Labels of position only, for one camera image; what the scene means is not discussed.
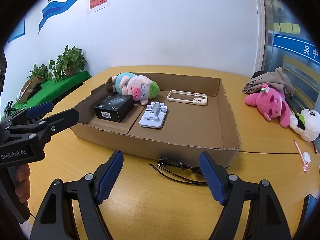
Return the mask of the person left hand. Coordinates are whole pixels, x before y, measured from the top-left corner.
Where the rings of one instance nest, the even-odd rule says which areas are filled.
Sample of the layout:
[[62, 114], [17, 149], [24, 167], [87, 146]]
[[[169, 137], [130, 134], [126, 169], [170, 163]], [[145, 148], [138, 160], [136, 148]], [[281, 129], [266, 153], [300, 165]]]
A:
[[30, 197], [30, 168], [28, 164], [19, 166], [16, 170], [18, 184], [15, 192], [20, 202], [26, 202]]

